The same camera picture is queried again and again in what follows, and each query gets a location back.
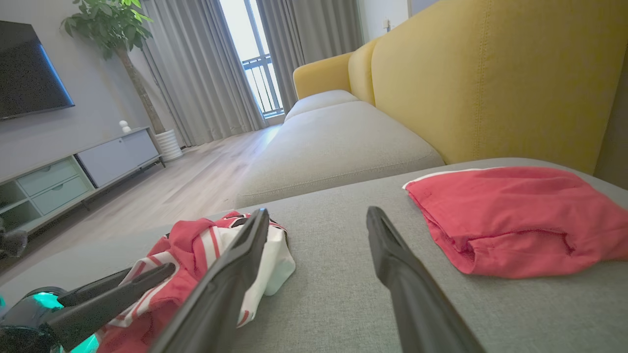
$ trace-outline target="ribbed white pot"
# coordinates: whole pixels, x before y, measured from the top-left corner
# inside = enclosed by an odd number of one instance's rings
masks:
[[[176,140],[174,130],[168,130],[165,133],[155,135],[157,143],[161,147],[161,157],[164,162],[175,160],[183,156],[179,142]]]

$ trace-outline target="balcony railing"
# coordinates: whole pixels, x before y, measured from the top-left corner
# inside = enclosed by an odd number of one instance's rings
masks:
[[[262,115],[271,117],[283,114],[283,105],[270,54],[245,60],[242,66],[257,105],[262,110]]]

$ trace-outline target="cabinet door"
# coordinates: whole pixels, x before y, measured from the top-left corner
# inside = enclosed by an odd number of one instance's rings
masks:
[[[80,152],[77,157],[96,187],[137,168],[121,138]]]
[[[142,130],[122,138],[135,165],[140,166],[159,155],[148,131]]]

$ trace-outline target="sofa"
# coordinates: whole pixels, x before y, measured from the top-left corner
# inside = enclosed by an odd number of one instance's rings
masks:
[[[286,227],[296,271],[277,294],[262,298],[251,323],[237,329],[232,352],[401,352],[390,292],[377,279],[369,248],[371,205],[386,212],[488,353],[624,352],[628,263],[525,280],[462,274],[434,243],[419,208],[401,188],[437,171],[515,165],[571,170],[522,158],[472,161],[241,209],[266,207]],[[571,171],[628,208],[627,190]],[[38,287],[76,288],[132,265],[170,229],[67,249],[4,284],[0,294],[13,305]]]
[[[628,42],[628,3],[444,0],[294,72],[299,101],[238,207],[500,157],[592,174]]]

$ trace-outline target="television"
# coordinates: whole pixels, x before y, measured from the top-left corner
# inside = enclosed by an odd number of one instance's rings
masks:
[[[0,21],[0,120],[73,106],[33,26]]]

